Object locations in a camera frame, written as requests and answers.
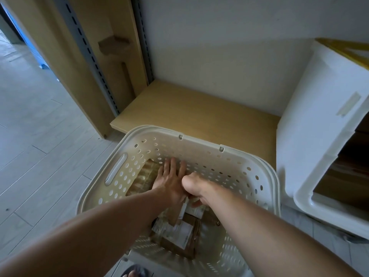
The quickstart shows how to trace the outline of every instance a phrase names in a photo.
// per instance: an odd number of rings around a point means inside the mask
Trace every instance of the gray tile floor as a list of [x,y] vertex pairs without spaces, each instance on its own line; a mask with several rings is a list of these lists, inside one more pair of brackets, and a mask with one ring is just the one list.
[[[27,47],[0,41],[0,260],[75,215],[122,137],[101,139]],[[282,217],[369,277],[369,246],[349,244],[288,207]],[[129,265],[121,261],[107,276],[119,277]]]

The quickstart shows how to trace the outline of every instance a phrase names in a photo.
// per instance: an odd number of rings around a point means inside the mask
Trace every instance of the person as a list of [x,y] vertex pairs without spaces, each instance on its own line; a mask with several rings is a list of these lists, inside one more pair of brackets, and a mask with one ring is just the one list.
[[175,158],[166,160],[152,190],[77,215],[3,261],[0,276],[104,276],[147,225],[188,195],[215,212],[255,276],[360,276],[274,214],[196,173],[185,174],[185,162],[177,173]]

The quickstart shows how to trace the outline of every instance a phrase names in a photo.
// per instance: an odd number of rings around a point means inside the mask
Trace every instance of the person's right hand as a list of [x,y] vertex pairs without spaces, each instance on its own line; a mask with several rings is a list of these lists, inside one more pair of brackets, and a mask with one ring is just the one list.
[[201,204],[208,205],[205,199],[205,186],[209,183],[206,179],[200,177],[196,172],[186,175],[182,178],[183,188],[191,195],[198,197],[200,200],[195,202],[192,207],[200,206]]

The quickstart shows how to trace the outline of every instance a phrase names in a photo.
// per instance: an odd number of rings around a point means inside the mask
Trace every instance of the person's left hand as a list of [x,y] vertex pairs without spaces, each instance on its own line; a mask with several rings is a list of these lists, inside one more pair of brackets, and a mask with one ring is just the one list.
[[164,166],[158,171],[158,176],[152,186],[152,189],[160,188],[169,197],[171,206],[182,202],[187,196],[182,187],[182,178],[186,174],[186,162],[181,161],[178,175],[176,174],[176,159],[172,157],[166,159]]

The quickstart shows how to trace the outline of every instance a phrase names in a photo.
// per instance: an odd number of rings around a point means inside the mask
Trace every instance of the shelf board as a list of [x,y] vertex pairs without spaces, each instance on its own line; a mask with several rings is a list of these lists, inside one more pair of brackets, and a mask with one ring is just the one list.
[[110,125],[121,132],[145,124],[257,155],[276,166],[279,117],[175,84],[153,81]]

